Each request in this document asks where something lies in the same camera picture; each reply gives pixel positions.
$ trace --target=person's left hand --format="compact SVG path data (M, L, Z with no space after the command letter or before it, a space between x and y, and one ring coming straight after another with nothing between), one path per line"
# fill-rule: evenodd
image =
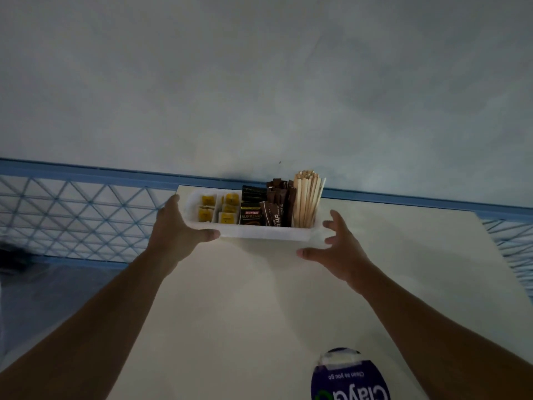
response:
M188 257L198 243L206 243L220 237L220 232L214 229L197 230L185 224L181 217L177 202L179 195L172 195L165 207L157 212L156 223L148 241L147 250L165 256L169 263L170 274L177 263Z

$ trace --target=yellow tea bag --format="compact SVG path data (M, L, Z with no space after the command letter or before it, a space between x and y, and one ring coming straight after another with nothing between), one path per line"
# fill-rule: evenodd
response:
M203 206L215 206L217 203L215 195L202 195Z
M208 207L198 207L198 221L199 222L210 222L213 219L213 213L215 211Z
M238 209L238 206L233 206L233 205L223 205L222 206L222 211L224 213L237 213L237 209Z
M239 194L227 194L225 201L228 205L239 206Z
M236 224L237 214L236 213L219 213L218 222L222 224Z

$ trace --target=white table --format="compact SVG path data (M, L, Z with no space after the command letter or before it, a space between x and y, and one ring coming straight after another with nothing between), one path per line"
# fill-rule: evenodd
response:
M473 213L324 199L320 216L331 208L393 279L533 363L533 307ZM309 399L319 355L341 346L376 363L393 399L423 398L370 306L297 258L304 245L199 246L163 283L109 398Z

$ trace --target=white wall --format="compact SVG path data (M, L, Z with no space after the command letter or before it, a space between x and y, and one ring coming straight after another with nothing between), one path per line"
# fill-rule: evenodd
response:
M0 156L533 206L529 5L2 0Z

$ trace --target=bundle of wooden stirrers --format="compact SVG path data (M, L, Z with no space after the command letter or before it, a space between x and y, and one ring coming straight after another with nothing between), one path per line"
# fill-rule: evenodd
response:
M320 178L312 170L300 171L294 176L297 189L293 210L293 227L311 228L315 223L316 209L324 189L326 179Z

